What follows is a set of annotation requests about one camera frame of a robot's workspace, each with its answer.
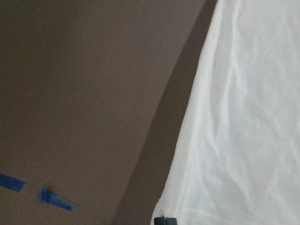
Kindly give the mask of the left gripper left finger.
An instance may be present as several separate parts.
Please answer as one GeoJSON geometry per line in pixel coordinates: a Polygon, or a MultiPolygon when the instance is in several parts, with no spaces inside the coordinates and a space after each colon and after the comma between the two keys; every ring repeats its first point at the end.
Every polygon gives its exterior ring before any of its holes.
{"type": "Polygon", "coordinates": [[[166,225],[166,219],[164,217],[154,218],[154,225],[166,225]]]}

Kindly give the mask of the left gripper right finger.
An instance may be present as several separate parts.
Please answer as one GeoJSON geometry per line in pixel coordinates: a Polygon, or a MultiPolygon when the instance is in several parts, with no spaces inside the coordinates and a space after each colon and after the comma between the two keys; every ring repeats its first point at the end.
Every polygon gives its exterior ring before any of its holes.
{"type": "Polygon", "coordinates": [[[165,219],[165,224],[166,225],[177,225],[177,219],[172,218],[172,217],[168,217],[168,218],[165,219]]]}

